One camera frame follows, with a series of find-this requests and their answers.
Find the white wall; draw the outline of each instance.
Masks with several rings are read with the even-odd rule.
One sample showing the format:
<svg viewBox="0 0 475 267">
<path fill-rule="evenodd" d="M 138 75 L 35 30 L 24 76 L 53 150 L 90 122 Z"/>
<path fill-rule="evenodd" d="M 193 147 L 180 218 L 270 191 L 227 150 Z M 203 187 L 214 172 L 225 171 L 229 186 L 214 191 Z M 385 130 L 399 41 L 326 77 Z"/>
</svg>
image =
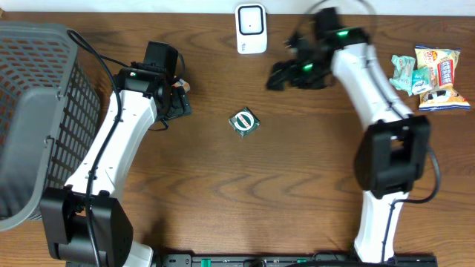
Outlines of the white wall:
<svg viewBox="0 0 475 267">
<path fill-rule="evenodd" d="M 378 14 L 475 16 L 475 0 L 367 0 Z M 0 0 L 5 11 L 233 13 L 240 0 Z M 296 14 L 317 0 L 259 0 L 270 14 Z M 341 13 L 364 14 L 356 0 L 332 0 L 324 6 Z"/>
</svg>

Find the snack packet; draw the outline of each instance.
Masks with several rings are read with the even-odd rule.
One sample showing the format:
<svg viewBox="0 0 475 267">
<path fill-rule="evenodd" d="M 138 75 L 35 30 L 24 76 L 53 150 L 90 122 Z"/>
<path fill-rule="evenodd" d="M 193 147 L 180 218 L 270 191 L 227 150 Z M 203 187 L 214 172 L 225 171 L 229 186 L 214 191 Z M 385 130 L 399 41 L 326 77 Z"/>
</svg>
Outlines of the snack packet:
<svg viewBox="0 0 475 267">
<path fill-rule="evenodd" d="M 425 93 L 432 89 L 433 83 L 430 78 L 430 68 L 423 67 L 420 70 L 413 71 L 413 94 Z"/>
<path fill-rule="evenodd" d="M 416 46 L 417 68 L 429 67 L 434 89 L 420 95 L 420 111 L 470 109 L 467 99 L 453 89 L 460 50 Z"/>
<path fill-rule="evenodd" d="M 412 95 L 411 85 L 416 59 L 410 56 L 393 55 L 391 62 L 394 65 L 394 75 L 392 79 L 389 79 L 389 83 L 397 90 L 405 90 L 409 95 Z"/>
</svg>

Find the plastic crate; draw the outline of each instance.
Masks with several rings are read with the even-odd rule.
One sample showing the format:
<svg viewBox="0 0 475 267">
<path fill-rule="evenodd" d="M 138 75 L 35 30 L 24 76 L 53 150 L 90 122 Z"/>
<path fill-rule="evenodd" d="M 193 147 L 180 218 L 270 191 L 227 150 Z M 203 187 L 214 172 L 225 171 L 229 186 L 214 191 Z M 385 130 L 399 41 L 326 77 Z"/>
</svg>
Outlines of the plastic crate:
<svg viewBox="0 0 475 267">
<path fill-rule="evenodd" d="M 0 22 L 0 231 L 39 220 L 88 152 L 99 98 L 58 24 Z"/>
</svg>

